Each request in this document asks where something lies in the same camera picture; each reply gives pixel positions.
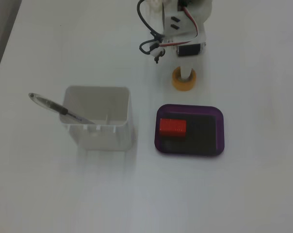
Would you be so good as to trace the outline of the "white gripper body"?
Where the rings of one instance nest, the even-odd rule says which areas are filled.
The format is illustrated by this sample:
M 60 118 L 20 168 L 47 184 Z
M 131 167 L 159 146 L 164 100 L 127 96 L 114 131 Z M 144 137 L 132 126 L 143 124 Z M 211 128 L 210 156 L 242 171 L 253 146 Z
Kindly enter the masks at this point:
M 206 46 L 206 1 L 163 2 L 163 44 L 176 49 L 178 57 L 195 56 Z

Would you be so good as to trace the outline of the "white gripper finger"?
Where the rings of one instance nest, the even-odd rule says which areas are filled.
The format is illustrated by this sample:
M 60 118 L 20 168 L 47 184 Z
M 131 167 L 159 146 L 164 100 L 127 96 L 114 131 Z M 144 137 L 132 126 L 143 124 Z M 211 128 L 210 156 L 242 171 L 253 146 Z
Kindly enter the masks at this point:
M 189 78 L 191 76 L 193 68 L 193 58 L 191 57 L 180 57 L 180 76 L 181 78 Z

